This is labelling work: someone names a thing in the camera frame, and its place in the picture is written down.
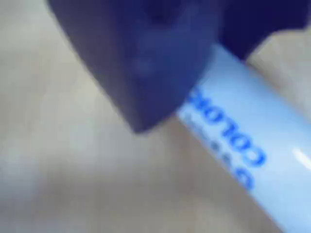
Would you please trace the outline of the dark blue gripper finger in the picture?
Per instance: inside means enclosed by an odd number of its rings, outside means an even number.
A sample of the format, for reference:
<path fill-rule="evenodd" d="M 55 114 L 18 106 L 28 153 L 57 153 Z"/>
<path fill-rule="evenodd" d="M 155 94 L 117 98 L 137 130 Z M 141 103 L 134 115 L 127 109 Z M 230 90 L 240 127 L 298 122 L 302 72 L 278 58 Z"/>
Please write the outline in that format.
<path fill-rule="evenodd" d="M 301 30 L 310 21 L 309 0 L 227 0 L 219 43 L 245 60 L 271 34 Z"/>
<path fill-rule="evenodd" d="M 216 0 L 51 0 L 87 69 L 136 133 L 169 117 L 212 56 Z"/>

